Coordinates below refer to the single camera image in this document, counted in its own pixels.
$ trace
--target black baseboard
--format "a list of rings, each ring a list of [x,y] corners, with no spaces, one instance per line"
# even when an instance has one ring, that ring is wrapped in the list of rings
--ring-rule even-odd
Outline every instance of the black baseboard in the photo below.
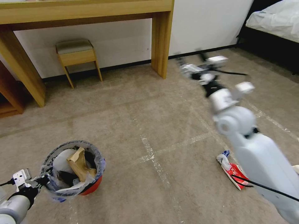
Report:
[[[184,54],[176,54],[176,55],[169,56],[168,59],[170,60],[170,59],[175,59],[175,58],[178,58],[178,57],[186,57],[186,56],[196,55],[196,54],[199,54],[199,53],[218,51],[218,50],[233,48],[235,46],[236,46],[236,44],[233,44],[233,45],[228,45],[228,46],[224,46],[224,47],[193,51],[193,52],[184,53]],[[151,63],[151,60],[137,61],[137,62],[127,63],[127,64],[104,67],[104,68],[101,68],[101,71],[106,72],[106,71],[111,71],[111,70],[116,70],[116,69],[121,69],[121,68],[128,68],[128,67],[132,67],[132,66],[144,65],[144,64],[149,64],[149,63]],[[72,78],[75,78],[75,79],[79,78],[79,77],[82,77],[82,76],[84,76],[84,77],[96,76],[97,75],[97,70],[92,69],[92,70],[83,71],[83,72],[75,72],[75,73],[72,73],[70,75],[72,76]],[[52,81],[66,80],[66,79],[67,79],[66,75],[58,75],[58,76],[43,78],[42,80],[43,80],[43,82],[52,82]]]

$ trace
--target shelf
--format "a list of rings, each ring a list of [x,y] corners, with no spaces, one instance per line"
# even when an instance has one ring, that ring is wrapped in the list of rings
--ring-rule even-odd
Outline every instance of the shelf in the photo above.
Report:
[[[19,112],[9,103],[0,103],[0,118],[19,114]]]
[[[23,92],[0,62],[0,118],[21,114],[23,111]]]

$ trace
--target bed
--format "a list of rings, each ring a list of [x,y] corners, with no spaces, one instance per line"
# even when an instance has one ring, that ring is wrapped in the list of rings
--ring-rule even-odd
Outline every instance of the bed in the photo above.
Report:
[[[299,0],[254,0],[237,37],[298,74]]]

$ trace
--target brown paper bag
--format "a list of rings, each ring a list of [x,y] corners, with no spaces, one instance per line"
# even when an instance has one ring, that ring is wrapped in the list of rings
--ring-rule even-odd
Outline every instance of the brown paper bag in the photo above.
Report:
[[[72,156],[67,158],[67,161],[82,182],[85,182],[87,172],[89,172],[92,177],[95,177],[97,174],[96,169],[86,167],[84,148],[82,147],[80,147]]]

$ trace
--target white wall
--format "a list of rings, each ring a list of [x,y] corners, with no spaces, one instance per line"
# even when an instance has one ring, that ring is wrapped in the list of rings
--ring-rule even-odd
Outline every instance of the white wall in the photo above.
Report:
[[[252,0],[175,0],[169,55],[235,44],[251,3]],[[54,47],[63,40],[89,39],[100,67],[147,60],[151,56],[151,19],[24,30],[15,34],[42,78],[64,73]],[[0,60],[7,65],[1,55]],[[70,72],[93,68],[93,63],[87,63],[70,68]]]

